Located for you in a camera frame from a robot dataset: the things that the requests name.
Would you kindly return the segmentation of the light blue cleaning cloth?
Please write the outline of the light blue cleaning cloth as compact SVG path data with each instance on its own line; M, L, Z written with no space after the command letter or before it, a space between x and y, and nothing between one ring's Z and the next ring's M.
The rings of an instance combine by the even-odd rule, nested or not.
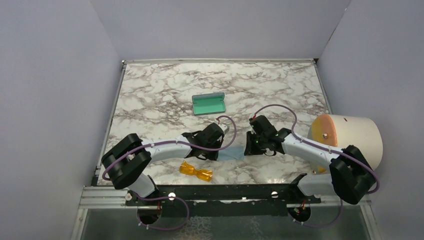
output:
M217 161L241 161L244 159L244 147L242 145L229 146L218 152Z

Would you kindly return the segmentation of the grey green glasses case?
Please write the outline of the grey green glasses case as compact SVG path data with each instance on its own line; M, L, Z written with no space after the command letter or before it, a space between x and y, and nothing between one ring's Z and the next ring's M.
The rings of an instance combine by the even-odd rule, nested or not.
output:
M224 92L197 94L193 95L191 100L195 116L219 114L226 111Z

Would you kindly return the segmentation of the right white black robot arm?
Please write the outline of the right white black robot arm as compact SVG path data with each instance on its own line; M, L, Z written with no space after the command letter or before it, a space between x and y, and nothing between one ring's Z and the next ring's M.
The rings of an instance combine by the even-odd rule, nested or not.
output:
M267 151L299 157L324 167L329 173L304 176L288 190L289 199L300 204L312 195L336 195L356 205L377 183L377 178L363 153L354 145L345 148L322 144L293 130L277 130L264 116L249 119L244 155L264 155Z

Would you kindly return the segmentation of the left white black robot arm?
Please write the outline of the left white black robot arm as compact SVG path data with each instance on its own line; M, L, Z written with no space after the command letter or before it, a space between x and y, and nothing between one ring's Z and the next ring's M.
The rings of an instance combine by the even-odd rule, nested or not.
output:
M157 200L158 189L153 179L143 173L148 164L175 158L215 161L228 131L225 124L211 123L203 130L157 142L128 134L101 158L105 177L115 189L128 188L138 194L144 205L152 205Z

